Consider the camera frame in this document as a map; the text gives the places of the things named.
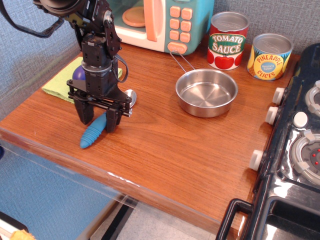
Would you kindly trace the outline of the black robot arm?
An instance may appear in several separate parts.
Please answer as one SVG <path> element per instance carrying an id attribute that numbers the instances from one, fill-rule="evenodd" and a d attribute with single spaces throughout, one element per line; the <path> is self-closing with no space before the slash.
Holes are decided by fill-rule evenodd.
<path id="1" fill-rule="evenodd" d="M 84 80 L 70 79 L 68 96 L 83 124 L 94 116 L 94 107 L 106 111 L 106 131 L 112 133 L 122 116 L 131 114 L 132 98 L 121 91 L 118 62 L 122 40 L 115 29 L 114 15 L 106 0 L 35 0 L 45 13 L 70 23 L 82 51 Z"/>

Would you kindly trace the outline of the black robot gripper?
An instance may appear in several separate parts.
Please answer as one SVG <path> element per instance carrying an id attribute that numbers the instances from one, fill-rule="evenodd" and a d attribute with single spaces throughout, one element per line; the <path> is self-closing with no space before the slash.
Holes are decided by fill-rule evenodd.
<path id="1" fill-rule="evenodd" d="M 85 80 L 70 79 L 68 97 L 73 99 L 80 121 L 87 125 L 94 117 L 94 107 L 106 110 L 106 131 L 113 133 L 121 117 L 130 116 L 132 99 L 118 87 L 118 64 L 107 67 L 93 67 L 81 64 Z"/>

